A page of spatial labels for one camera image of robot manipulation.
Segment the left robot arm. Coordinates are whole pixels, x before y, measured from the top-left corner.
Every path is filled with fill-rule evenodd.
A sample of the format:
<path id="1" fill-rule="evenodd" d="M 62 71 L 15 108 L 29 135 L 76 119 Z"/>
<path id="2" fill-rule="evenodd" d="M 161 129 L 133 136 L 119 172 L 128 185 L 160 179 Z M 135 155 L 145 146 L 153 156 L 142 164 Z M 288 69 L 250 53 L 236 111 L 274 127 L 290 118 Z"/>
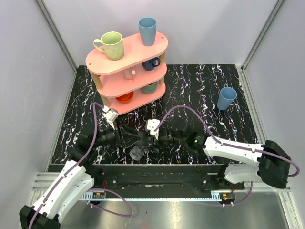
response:
<path id="1" fill-rule="evenodd" d="M 108 189 L 103 170 L 93 165 L 96 148 L 117 145 L 124 148 L 137 146 L 144 133 L 115 123 L 102 131 L 95 124 L 87 125 L 80 132 L 69 160 L 46 192 L 31 206 L 19 212 L 23 229 L 59 229 L 70 209 L 85 194 L 93 207 L 102 202 Z"/>

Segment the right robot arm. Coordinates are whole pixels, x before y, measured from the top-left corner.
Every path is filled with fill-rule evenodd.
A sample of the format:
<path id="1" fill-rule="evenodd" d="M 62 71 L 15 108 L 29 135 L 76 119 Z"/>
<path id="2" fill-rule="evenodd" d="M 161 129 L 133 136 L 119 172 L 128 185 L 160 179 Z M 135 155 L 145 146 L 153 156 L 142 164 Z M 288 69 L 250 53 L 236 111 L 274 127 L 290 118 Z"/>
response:
<path id="1" fill-rule="evenodd" d="M 159 144 L 166 145 L 179 142 L 195 156 L 205 154 L 238 161 L 239 164 L 224 165 L 216 177 L 216 183 L 222 189 L 244 181 L 262 181 L 274 188 L 286 188 L 291 158 L 274 141 L 267 140 L 262 145 L 247 144 L 181 130 L 162 131 L 156 139 Z"/>

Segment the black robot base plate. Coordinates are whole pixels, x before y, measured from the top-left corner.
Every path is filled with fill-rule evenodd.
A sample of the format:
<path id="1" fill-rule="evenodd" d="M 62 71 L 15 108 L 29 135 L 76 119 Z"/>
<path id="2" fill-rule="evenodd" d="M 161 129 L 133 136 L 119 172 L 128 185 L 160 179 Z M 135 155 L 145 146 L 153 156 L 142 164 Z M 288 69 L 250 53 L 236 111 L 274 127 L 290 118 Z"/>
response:
<path id="1" fill-rule="evenodd" d="M 92 165 L 90 171 L 110 189 L 191 187 L 199 190 L 244 189 L 222 177 L 225 165 Z"/>

